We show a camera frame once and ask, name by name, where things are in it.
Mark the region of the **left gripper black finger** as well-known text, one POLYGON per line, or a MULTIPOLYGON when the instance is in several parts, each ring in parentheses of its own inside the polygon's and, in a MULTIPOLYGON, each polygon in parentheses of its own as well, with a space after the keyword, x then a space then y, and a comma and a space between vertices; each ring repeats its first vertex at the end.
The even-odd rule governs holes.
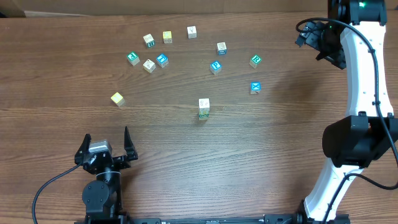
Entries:
POLYGON ((88 149, 90 146, 91 142, 91 135, 90 134, 85 134, 85 137, 83 139, 83 142, 79 149, 77 150, 75 156, 74 156, 74 161, 75 164, 82 164, 85 158, 85 155, 88 153, 88 149))
POLYGON ((137 160, 138 155, 136 148, 134 147, 134 144, 131 140, 130 134, 129 134, 129 129, 126 126, 124 130, 124 150, 126 151, 127 159, 129 161, 137 160))

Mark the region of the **green 4 block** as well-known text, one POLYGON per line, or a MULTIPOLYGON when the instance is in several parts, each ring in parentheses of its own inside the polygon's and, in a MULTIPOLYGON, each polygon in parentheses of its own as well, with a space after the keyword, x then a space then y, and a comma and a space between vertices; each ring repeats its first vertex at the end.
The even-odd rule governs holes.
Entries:
POLYGON ((209 114, 199 114, 199 120, 207 120, 209 118, 209 114))

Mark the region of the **blue sided block picture top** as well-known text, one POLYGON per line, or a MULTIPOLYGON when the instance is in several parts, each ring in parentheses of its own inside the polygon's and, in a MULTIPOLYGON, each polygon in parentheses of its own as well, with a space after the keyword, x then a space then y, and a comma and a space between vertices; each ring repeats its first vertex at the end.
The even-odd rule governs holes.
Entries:
POLYGON ((227 47, 225 42, 219 42, 216 44, 217 46, 217 54, 218 55, 224 55, 227 53, 227 47))

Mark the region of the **blue P block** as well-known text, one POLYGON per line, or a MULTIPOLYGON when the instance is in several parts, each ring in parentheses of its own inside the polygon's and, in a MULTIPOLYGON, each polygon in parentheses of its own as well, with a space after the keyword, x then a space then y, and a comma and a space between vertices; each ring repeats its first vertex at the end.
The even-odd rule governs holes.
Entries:
POLYGON ((214 75, 217 75, 218 73, 220 73, 220 71, 222 71, 222 65, 219 63, 219 61, 214 61, 211 65, 210 65, 210 70, 214 75))

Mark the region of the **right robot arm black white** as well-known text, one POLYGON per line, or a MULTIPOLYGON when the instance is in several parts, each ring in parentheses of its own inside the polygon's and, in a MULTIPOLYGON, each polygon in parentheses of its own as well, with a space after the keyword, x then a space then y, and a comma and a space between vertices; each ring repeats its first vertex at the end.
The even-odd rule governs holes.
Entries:
POLYGON ((348 223, 337 208, 355 179, 388 150, 396 149, 397 118, 384 68, 387 9, 383 0, 329 0, 327 17, 296 25, 297 45, 317 50, 317 59, 347 71, 345 117, 322 136, 326 157, 320 176, 294 215, 284 223, 348 223))

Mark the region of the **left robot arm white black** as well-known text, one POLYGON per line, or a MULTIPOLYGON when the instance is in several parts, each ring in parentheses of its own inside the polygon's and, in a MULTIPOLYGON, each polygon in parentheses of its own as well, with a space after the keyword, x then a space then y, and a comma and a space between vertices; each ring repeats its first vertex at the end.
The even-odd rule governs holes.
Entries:
POLYGON ((85 223, 132 223, 123 211, 121 188, 121 170, 130 168, 131 161, 138 159, 128 128, 124 130, 124 150, 125 155, 113 157, 109 141, 91 142, 91 136, 85 135, 75 154, 75 164, 96 176, 82 192, 85 223))

